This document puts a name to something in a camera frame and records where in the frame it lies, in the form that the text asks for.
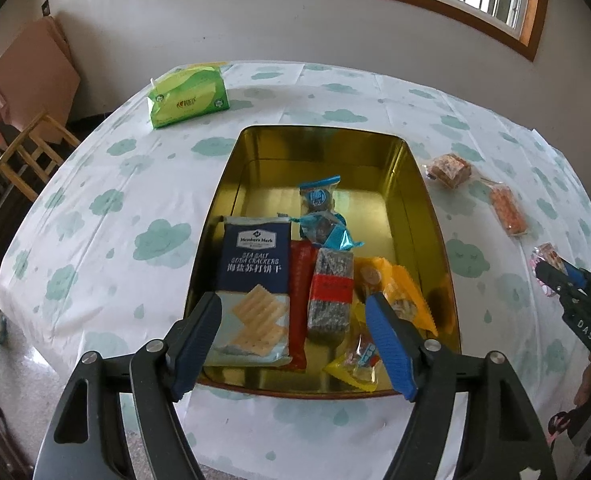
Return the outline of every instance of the white wall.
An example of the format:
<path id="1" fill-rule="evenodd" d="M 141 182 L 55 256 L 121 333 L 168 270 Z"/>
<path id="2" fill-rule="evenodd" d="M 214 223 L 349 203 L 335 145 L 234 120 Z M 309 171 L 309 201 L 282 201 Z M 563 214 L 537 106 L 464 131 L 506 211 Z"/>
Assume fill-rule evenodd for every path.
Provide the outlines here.
<path id="1" fill-rule="evenodd" d="M 0 53 L 44 0 L 8 0 Z M 536 128 L 591 196 L 591 12 L 549 0 L 531 63 L 472 28 L 389 0 L 50 0 L 82 75 L 74 116 L 112 110 L 183 63 L 306 60 L 432 86 Z"/>

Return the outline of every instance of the metal bolt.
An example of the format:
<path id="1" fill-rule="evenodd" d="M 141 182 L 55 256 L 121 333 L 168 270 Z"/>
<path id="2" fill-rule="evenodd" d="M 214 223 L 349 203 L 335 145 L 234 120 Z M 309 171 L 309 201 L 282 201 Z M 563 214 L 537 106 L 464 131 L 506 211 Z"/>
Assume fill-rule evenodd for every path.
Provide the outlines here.
<path id="1" fill-rule="evenodd" d="M 435 339 L 427 339 L 424 342 L 424 348 L 429 350 L 429 352 L 437 352 L 442 348 L 440 341 L 436 341 Z"/>
<path id="2" fill-rule="evenodd" d="M 164 342 L 161 339 L 154 339 L 153 341 L 149 341 L 146 344 L 146 351 L 147 352 L 159 352 L 164 348 Z"/>
<path id="3" fill-rule="evenodd" d="M 491 355 L 489 355 L 489 359 L 491 359 L 492 363 L 495 363 L 496 365 L 501 365 L 504 361 L 507 360 L 506 357 L 504 357 L 504 354 L 502 352 L 491 352 Z"/>
<path id="4" fill-rule="evenodd" d="M 91 363 L 95 363 L 96 359 L 98 358 L 97 352 L 87 352 L 82 355 L 82 359 L 80 359 L 84 364 L 90 365 Z"/>

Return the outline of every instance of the rectangular tray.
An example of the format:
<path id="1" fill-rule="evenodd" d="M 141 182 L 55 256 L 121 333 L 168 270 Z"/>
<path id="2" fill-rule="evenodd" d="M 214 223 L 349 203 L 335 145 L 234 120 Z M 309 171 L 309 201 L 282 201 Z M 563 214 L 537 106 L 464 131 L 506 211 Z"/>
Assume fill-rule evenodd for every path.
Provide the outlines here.
<path id="1" fill-rule="evenodd" d="M 429 194 L 409 146 L 385 134 L 316 126 L 250 126 L 237 140 L 202 231 L 186 315 L 202 294 L 215 290 L 224 234 L 223 216 L 300 216 L 298 184 L 341 175 L 336 210 L 347 219 L 356 256 L 384 256 L 409 269 L 438 328 L 438 339 L 460 352 L 460 332 L 447 253 Z M 292 239 L 298 227 L 292 225 Z M 377 390 L 369 394 L 322 368 L 344 346 L 306 342 L 306 372 L 275 368 L 205 367 L 199 382 L 219 388 L 279 397 L 361 398 L 390 395 L 379 367 Z"/>

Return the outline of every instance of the floor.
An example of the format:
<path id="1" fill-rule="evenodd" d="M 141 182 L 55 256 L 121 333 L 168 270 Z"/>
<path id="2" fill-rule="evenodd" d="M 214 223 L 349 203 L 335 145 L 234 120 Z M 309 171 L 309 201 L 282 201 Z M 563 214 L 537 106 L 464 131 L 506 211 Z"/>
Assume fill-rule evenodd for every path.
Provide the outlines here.
<path id="1" fill-rule="evenodd" d="M 32 464 L 65 384 L 10 324 L 8 341 L 0 345 L 0 407 L 15 443 Z M 138 480 L 153 480 L 140 436 L 129 432 L 127 442 Z M 206 466 L 202 471 L 207 480 L 240 480 Z"/>

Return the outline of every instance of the wooden chair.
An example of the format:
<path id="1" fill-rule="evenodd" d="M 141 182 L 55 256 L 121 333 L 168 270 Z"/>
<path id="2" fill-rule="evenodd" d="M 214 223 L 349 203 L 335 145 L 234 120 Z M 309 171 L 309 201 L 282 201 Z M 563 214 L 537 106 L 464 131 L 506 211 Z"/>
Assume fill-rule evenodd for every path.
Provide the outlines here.
<path id="1" fill-rule="evenodd" d="M 35 171 L 40 180 L 45 184 L 51 178 L 51 173 L 54 171 L 54 169 L 63 165 L 64 159 L 58 155 L 43 139 L 41 139 L 38 133 L 34 131 L 35 127 L 38 126 L 38 124 L 40 124 L 42 121 L 51 124 L 53 127 L 58 129 L 63 135 L 64 140 L 66 140 L 66 142 L 69 143 L 71 147 L 76 148 L 80 145 L 80 141 L 76 139 L 76 137 L 69 130 L 58 123 L 46 112 L 39 114 L 24 130 L 20 132 L 18 137 L 13 139 L 13 142 L 6 150 L 4 150 L 4 153 L 0 157 L 0 173 L 6 176 L 11 181 L 11 183 L 32 202 L 36 201 L 38 194 L 22 179 L 20 174 L 12 170 L 8 164 L 8 161 L 14 153 L 18 153 L 22 157 L 22 160 L 27 163 L 25 168 L 28 167 Z M 22 143 L 28 137 L 37 145 L 37 148 L 32 153 L 29 153 L 22 145 Z M 38 164 L 38 157 L 43 153 L 45 153 L 51 159 L 51 162 L 44 170 Z"/>

